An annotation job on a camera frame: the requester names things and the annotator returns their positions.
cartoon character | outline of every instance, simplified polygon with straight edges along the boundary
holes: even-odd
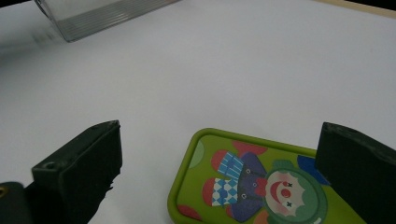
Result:
[[[227,215],[239,222],[258,213],[256,219],[266,219],[267,223],[320,223],[323,220],[327,211],[326,196],[312,175],[284,160],[274,161],[272,170],[267,172],[257,157],[266,148],[240,142],[233,145],[239,151],[238,156],[222,149],[212,157],[213,169],[226,178],[206,180],[203,199],[207,205],[224,207]],[[298,161],[304,162],[301,167],[317,175],[310,158]]]

green tin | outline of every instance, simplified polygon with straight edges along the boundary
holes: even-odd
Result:
[[[182,223],[364,223],[315,168],[314,149],[229,133],[191,139],[168,197]]]

white surface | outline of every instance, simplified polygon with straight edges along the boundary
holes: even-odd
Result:
[[[0,21],[0,182],[28,185],[51,152],[120,120],[121,175],[91,223],[172,223],[167,194],[206,127],[316,148],[330,121],[396,148],[394,19],[184,0],[72,44],[33,2]]]

checkered pattern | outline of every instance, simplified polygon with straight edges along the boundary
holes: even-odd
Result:
[[[238,182],[243,166],[244,163],[239,158],[233,153],[227,152],[221,160],[218,172]]]
[[[216,178],[213,186],[212,206],[236,203],[238,182]]]

clear plastic container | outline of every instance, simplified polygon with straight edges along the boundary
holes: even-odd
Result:
[[[35,0],[67,42],[141,16],[178,0]]]

